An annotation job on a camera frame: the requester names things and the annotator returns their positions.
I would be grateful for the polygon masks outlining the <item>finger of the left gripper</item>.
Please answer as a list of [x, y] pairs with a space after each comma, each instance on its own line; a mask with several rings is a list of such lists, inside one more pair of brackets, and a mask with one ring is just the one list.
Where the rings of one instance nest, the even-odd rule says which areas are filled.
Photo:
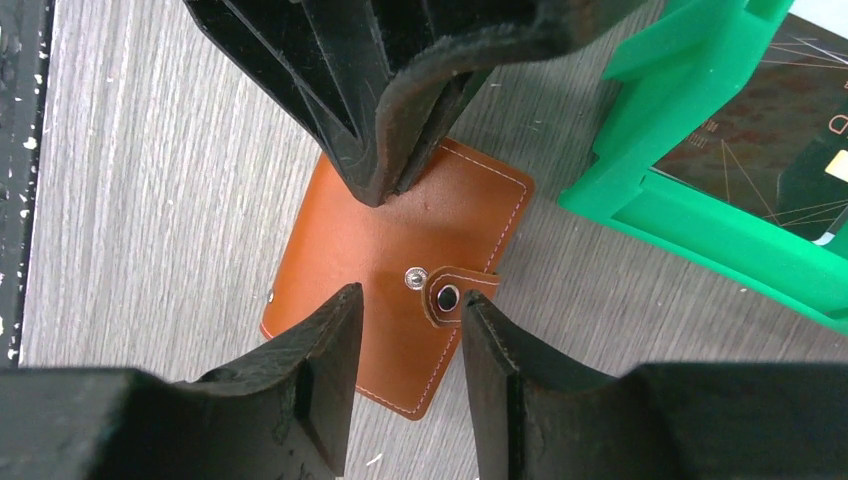
[[497, 67], [574, 53], [638, 1], [373, 1], [388, 83], [376, 106], [373, 199], [411, 189]]
[[202, 33], [318, 142], [354, 198], [391, 190], [376, 110], [388, 67], [367, 1], [188, 1]]

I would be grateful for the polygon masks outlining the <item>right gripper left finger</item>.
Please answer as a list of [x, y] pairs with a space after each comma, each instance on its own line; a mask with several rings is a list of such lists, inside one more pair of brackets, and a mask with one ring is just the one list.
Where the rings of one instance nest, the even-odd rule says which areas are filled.
[[336, 479], [345, 471], [363, 289], [193, 382], [136, 368], [1, 373], [5, 479]]

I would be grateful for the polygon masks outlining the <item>brown leather card holder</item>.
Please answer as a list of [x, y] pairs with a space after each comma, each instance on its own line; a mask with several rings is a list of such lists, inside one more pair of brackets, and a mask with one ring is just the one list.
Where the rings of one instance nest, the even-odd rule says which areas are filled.
[[261, 332], [273, 338], [342, 286], [360, 284], [357, 391], [407, 419], [421, 419], [459, 345], [463, 296], [495, 294], [498, 263], [534, 190], [525, 172], [447, 139], [409, 191], [371, 208], [321, 156]]

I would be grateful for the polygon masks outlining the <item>green plastic card bin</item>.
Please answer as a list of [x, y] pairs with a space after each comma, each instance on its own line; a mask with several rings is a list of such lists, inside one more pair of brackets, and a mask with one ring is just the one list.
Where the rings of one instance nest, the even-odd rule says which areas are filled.
[[621, 43], [578, 215], [847, 330], [847, 5], [670, 1]]

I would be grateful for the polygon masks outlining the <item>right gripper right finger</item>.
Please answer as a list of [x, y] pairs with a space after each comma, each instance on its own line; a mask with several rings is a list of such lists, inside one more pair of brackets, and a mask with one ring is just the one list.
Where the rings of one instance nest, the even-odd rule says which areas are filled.
[[462, 343], [484, 479], [843, 479], [843, 363], [597, 371], [466, 294]]

